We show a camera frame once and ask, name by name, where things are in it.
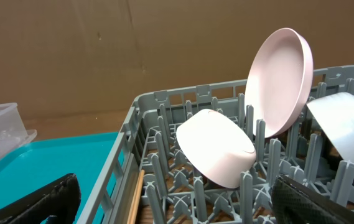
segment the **white bowl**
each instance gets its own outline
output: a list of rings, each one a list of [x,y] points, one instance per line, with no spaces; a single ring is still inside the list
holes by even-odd
[[[253,132],[258,119],[266,123],[266,138],[289,129],[307,102],[313,73],[311,49],[302,36],[290,28],[271,34],[247,79],[245,106],[254,107]]]
[[[337,93],[307,106],[338,153],[354,163],[354,96]]]
[[[245,132],[213,110],[201,110],[181,124],[177,140],[196,169],[226,188],[239,187],[240,173],[256,160],[254,145]]]

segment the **chopstick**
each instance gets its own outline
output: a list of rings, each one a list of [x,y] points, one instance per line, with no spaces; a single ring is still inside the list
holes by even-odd
[[[144,182],[145,171],[141,170],[138,176],[137,185],[135,186],[133,202],[131,203],[131,207],[129,210],[128,221],[127,224],[135,224],[135,220],[137,217],[139,199],[141,198],[141,190],[142,184]]]

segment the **turquoise surface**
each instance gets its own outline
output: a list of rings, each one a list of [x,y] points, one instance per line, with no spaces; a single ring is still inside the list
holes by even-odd
[[[12,151],[0,160],[0,209],[68,173],[77,176],[82,202],[78,220],[118,133],[37,141]],[[124,161],[123,152],[119,156]],[[108,184],[112,193],[114,175]],[[94,219],[103,217],[100,208]]]

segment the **pale pink plate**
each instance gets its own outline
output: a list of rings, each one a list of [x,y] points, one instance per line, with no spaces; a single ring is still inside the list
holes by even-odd
[[[245,93],[245,106],[254,107],[254,133],[257,119],[266,123],[266,138],[293,125],[308,99],[313,72],[311,49],[296,31],[279,29],[265,40]]]

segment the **dish rack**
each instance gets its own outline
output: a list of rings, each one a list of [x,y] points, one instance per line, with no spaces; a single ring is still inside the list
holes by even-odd
[[[314,80],[320,82],[311,89],[309,101],[341,91],[354,95],[354,65],[315,70]],[[271,213],[271,184],[279,174],[354,211],[354,164],[342,160],[337,171],[330,168],[322,157],[327,138],[308,109],[303,109],[287,136],[265,139],[263,120],[255,122],[258,128],[254,136],[255,108],[245,108],[245,96],[239,92],[245,85],[246,80],[237,80],[138,96],[78,223],[91,223],[98,209],[105,213],[102,223],[125,223],[141,169],[146,171],[141,205],[150,205],[156,224],[170,224],[184,216],[192,223],[276,223],[271,215],[257,213]],[[212,95],[224,88],[233,90],[231,97],[219,99]],[[190,93],[195,100],[187,100]],[[181,103],[173,105],[171,99],[175,97]],[[241,173],[238,189],[225,189],[207,180],[180,150],[176,129],[204,108],[229,117],[253,140],[256,163]],[[121,151],[122,165],[118,161]],[[116,177],[116,187],[109,195],[106,186],[111,175]]]

